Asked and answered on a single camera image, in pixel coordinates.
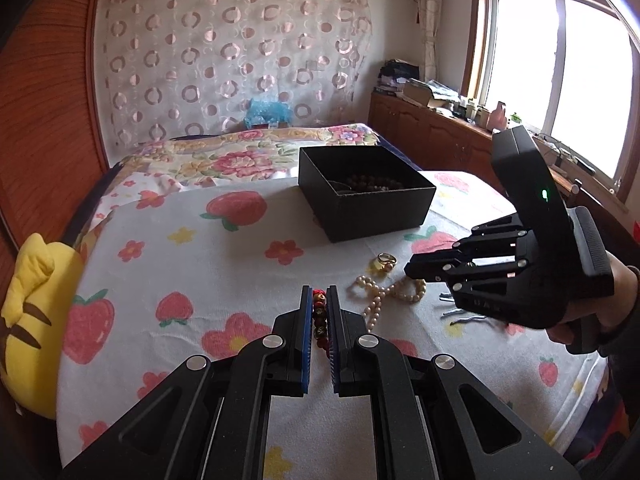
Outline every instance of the black sleeve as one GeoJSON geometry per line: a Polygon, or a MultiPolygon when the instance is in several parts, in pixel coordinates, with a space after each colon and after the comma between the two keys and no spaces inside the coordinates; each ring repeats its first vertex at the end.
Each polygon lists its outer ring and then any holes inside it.
{"type": "MultiPolygon", "coordinates": [[[[640,280],[640,270],[629,268],[640,280]]],[[[634,309],[614,333],[603,338],[598,351],[609,358],[613,381],[632,428],[640,415],[640,287],[634,309]]]]}

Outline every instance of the curtain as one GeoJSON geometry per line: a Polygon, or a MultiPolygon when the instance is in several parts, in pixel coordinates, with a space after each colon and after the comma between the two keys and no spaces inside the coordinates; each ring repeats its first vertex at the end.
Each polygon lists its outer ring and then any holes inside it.
{"type": "Polygon", "coordinates": [[[351,117],[367,0],[98,0],[95,71],[110,162],[145,142],[242,129],[250,99],[293,126],[351,117]]]}
{"type": "Polygon", "coordinates": [[[420,78],[423,81],[436,79],[436,35],[440,25],[442,0],[418,0],[422,56],[420,58],[420,78]]]}

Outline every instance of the human hand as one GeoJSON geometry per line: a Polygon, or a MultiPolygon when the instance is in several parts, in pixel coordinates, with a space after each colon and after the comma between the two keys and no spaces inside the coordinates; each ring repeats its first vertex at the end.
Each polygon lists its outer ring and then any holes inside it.
{"type": "Polygon", "coordinates": [[[613,254],[607,252],[607,255],[613,272],[613,296],[570,301],[562,322],[546,329],[546,334],[551,341],[565,345],[571,344],[574,341],[574,333],[567,323],[589,314],[595,314],[598,317],[601,333],[612,332],[633,310],[638,296],[638,278],[613,254]]]}

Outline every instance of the window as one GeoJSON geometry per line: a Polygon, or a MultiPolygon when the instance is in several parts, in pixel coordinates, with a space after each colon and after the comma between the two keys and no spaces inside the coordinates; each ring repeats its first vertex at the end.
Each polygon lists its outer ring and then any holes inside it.
{"type": "Polygon", "coordinates": [[[488,0],[478,97],[560,141],[615,188],[633,93],[634,49],[599,0],[488,0]]]}

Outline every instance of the pearl necklace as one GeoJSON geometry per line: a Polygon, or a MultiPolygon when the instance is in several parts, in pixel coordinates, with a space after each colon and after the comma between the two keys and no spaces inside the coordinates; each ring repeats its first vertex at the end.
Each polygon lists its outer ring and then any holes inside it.
{"type": "Polygon", "coordinates": [[[371,278],[364,274],[356,278],[356,285],[364,288],[365,292],[372,296],[372,301],[369,306],[365,307],[362,312],[362,317],[367,322],[367,330],[371,332],[373,327],[380,319],[380,312],[382,311],[382,300],[387,296],[396,298],[401,301],[408,301],[409,303],[417,303],[422,299],[424,293],[427,290],[427,282],[424,280],[412,280],[408,276],[403,276],[393,285],[388,287],[377,285],[371,278]],[[399,291],[401,285],[406,282],[414,282],[415,294],[404,294],[399,291]]]}

